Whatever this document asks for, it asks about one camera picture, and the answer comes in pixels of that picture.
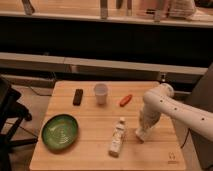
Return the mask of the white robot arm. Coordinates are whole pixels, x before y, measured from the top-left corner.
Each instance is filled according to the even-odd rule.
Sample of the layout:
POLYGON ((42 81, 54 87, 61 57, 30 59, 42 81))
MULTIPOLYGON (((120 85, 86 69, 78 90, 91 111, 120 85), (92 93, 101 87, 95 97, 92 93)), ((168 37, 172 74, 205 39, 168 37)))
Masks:
POLYGON ((162 83, 144 93, 144 105, 140 110, 136 136, 145 141, 161 114, 166 114, 213 141, 213 113, 183 104, 173 97, 174 89, 167 83, 162 83))

